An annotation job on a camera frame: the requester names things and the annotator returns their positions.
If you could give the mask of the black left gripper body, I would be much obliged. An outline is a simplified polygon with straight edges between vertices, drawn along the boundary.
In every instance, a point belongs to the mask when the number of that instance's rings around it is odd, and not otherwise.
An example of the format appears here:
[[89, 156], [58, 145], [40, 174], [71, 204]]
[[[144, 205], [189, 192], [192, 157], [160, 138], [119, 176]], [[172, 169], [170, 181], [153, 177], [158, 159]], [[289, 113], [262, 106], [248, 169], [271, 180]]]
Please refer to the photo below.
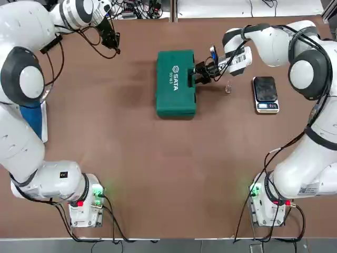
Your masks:
[[98, 25], [98, 33], [104, 46], [117, 46], [115, 31], [111, 27], [108, 19], [104, 18]]

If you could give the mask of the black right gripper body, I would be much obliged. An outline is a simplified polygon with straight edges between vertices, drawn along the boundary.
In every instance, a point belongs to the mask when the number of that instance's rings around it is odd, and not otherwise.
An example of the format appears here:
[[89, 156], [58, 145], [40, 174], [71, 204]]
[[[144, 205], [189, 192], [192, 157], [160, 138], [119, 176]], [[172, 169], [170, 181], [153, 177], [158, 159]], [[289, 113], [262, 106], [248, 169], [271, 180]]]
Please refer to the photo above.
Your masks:
[[222, 68], [219, 67], [219, 61], [213, 60], [209, 63], [205, 63], [205, 74], [207, 77], [217, 77], [220, 76]]

